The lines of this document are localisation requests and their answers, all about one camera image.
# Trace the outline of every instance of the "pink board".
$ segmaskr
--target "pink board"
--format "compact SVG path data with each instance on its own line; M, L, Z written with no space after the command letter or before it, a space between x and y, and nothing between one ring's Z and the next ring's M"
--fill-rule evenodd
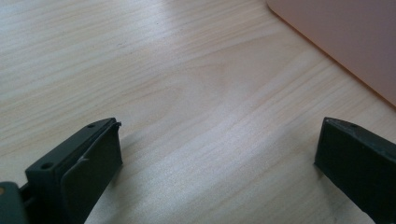
M267 4L396 105L396 0L268 0Z

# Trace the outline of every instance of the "light wood surface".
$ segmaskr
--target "light wood surface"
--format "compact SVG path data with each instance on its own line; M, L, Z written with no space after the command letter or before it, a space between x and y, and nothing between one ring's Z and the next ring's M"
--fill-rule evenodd
M87 223L373 223L313 165L326 116L396 142L395 108L263 0L1 1L0 181L122 122Z

